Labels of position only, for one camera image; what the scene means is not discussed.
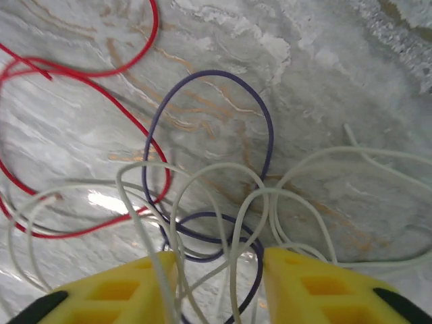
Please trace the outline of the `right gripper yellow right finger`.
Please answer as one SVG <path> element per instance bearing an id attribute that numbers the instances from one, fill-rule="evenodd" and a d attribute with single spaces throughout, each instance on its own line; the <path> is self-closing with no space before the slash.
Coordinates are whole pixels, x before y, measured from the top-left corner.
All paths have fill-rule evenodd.
<path id="1" fill-rule="evenodd" d="M 430 323 L 387 283 L 308 256 L 266 248 L 263 279 L 272 323 Z"/>

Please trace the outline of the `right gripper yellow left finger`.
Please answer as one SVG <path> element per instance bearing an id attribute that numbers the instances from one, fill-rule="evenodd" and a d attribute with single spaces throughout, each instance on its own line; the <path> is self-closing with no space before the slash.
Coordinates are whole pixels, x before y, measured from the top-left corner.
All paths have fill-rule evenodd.
<path id="1" fill-rule="evenodd" d="M 60 286 L 10 319 L 10 323 L 176 321 L 148 256 Z"/>

